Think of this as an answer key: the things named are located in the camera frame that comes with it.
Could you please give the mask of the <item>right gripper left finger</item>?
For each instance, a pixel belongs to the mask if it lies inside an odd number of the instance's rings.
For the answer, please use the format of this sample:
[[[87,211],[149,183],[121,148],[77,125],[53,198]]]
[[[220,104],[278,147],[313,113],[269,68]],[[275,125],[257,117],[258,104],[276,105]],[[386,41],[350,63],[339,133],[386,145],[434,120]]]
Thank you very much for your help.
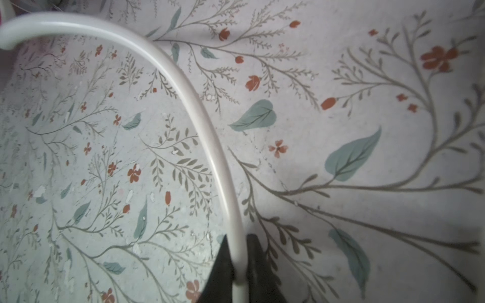
[[[197,303],[232,303],[234,269],[227,236],[224,236],[207,283]]]

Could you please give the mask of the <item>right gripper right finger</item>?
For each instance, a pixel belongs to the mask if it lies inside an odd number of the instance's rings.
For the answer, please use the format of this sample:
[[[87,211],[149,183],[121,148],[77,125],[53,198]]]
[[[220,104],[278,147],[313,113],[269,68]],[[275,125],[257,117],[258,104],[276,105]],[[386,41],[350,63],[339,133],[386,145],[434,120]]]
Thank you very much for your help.
[[[246,238],[248,246],[248,283],[250,303],[287,302],[281,293],[265,253],[255,234]]]

